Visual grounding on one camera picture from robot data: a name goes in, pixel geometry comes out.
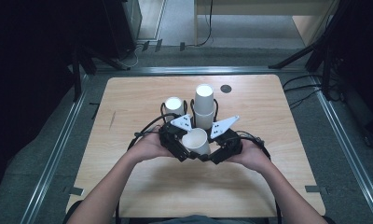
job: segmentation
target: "person's right hand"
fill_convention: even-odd
[[[271,161],[259,147],[252,141],[244,139],[242,139],[242,153],[230,157],[227,161],[239,163],[259,173],[271,165]]]

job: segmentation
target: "wire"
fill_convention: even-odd
[[[163,118],[166,118],[166,117],[169,117],[169,116],[174,116],[174,117],[177,117],[179,115],[177,114],[174,114],[174,113],[170,113],[170,114],[165,114],[165,115],[161,115],[159,117],[157,117],[156,119],[152,120],[148,125],[146,125],[141,131],[140,133],[145,133],[154,123],[156,123],[158,120],[160,119],[163,119]],[[137,142],[137,140],[141,137],[142,135],[137,135],[133,140],[131,140],[131,142],[129,143],[129,146],[128,146],[128,150],[131,149],[132,146],[134,146],[134,144]]]
[[[160,133],[160,132],[152,132],[152,131],[146,131],[146,132],[143,132],[143,133],[134,133],[134,136],[135,137],[144,137],[146,134],[148,134],[148,133]]]
[[[311,85],[306,85],[306,86],[300,86],[300,87],[294,87],[294,88],[291,88],[291,89],[287,89],[287,90],[284,90],[284,92],[298,91],[298,90],[309,88],[309,87],[321,88],[321,86],[322,86],[321,84],[311,84]]]
[[[288,83],[290,83],[290,82],[292,82],[292,81],[295,81],[295,80],[298,80],[298,79],[301,79],[301,78],[304,78],[304,77],[323,77],[323,76],[319,76],[319,75],[306,75],[306,76],[301,76],[301,77],[294,77],[294,78],[289,79],[288,81],[286,81],[286,82],[283,84],[283,89],[284,89],[284,87],[285,87]]]
[[[128,54],[127,54],[125,57],[123,57],[121,60],[117,60],[117,63],[119,63],[119,64],[121,64],[121,65],[123,65],[123,66],[125,66],[125,67],[129,67],[129,68],[134,67],[135,65],[138,64],[138,56],[137,56],[136,50],[138,50],[139,48],[142,48],[142,47],[143,47],[143,46],[138,45],[138,47],[136,47],[134,50],[131,50],[131,52],[134,53],[134,57],[136,58],[136,62],[135,62],[134,64],[132,64],[132,65],[128,65],[128,64],[125,64],[125,63],[122,62],[123,60],[125,60],[126,58],[128,58],[128,57],[131,55],[129,52],[128,52]]]
[[[249,141],[252,141],[257,147],[259,147],[259,149],[261,149],[263,151],[263,153],[268,157],[268,159],[271,161],[271,157],[270,157],[270,154],[268,152],[268,150],[265,148],[265,146],[263,145],[263,141],[258,138],[258,137],[254,137],[253,135],[249,134],[251,137],[244,137],[244,136],[237,136],[237,137],[231,137],[231,138],[228,138],[228,139],[225,139],[224,141],[222,142],[218,142],[217,144],[222,146],[223,144],[225,144],[226,142],[228,141],[232,141],[232,140],[239,140],[239,139],[244,139],[244,140],[249,140]]]
[[[245,132],[245,131],[235,131],[235,133],[245,133],[245,134],[247,134],[248,136],[253,136],[252,134],[250,134],[250,133],[248,133],[248,132]]]
[[[209,35],[207,36],[207,39],[204,42],[202,42],[198,45],[186,45],[186,46],[192,46],[192,47],[198,47],[199,48],[199,47],[202,47],[203,45],[205,45],[207,43],[207,41],[210,39],[211,34],[212,34],[213,1],[214,0],[211,0],[211,4],[210,4],[210,21],[209,21],[209,24],[208,24],[209,25]]]
[[[305,101],[306,99],[310,98],[310,97],[311,97],[312,95],[314,95],[316,92],[321,91],[321,90],[322,90],[322,89],[315,90],[314,92],[310,93],[308,96],[304,97],[303,99],[300,99],[300,100],[298,100],[298,101],[293,102],[292,104],[289,105],[290,108],[291,108],[291,109],[294,109],[294,108],[300,106],[300,105],[303,103],[303,101]]]

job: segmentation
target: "wooden tabletop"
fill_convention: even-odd
[[[321,214],[325,207],[311,167],[275,75],[115,77],[108,81],[82,159],[67,209],[82,200],[107,174],[135,132],[160,116],[160,105],[171,96],[188,103],[201,83],[214,87],[218,120],[239,115],[231,129],[261,137],[272,161],[292,186]],[[221,92],[229,85],[230,93]],[[211,144],[211,149],[218,147]],[[265,180],[235,163],[158,158],[138,164],[120,198],[122,217],[275,217],[274,198]]]

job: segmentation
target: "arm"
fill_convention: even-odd
[[[117,161],[67,223],[110,223],[134,166],[141,161],[171,156],[172,154],[160,145],[157,133],[148,134]]]
[[[277,167],[251,141],[242,141],[242,153],[228,159],[262,174],[289,223],[326,223],[285,179]]]

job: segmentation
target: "white cup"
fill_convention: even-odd
[[[214,110],[214,89],[209,84],[196,88],[194,109],[201,115],[209,115]]]
[[[178,97],[170,97],[164,103],[166,114],[174,113],[177,115],[185,115],[183,101]],[[166,117],[166,122],[174,119],[173,116]]]
[[[207,140],[207,133],[200,128],[192,129],[191,132],[183,136],[184,147],[201,155],[210,154],[210,146]]]
[[[195,125],[197,128],[201,128],[203,130],[209,130],[213,126],[214,121],[214,111],[212,111],[208,115],[201,115],[195,111]]]

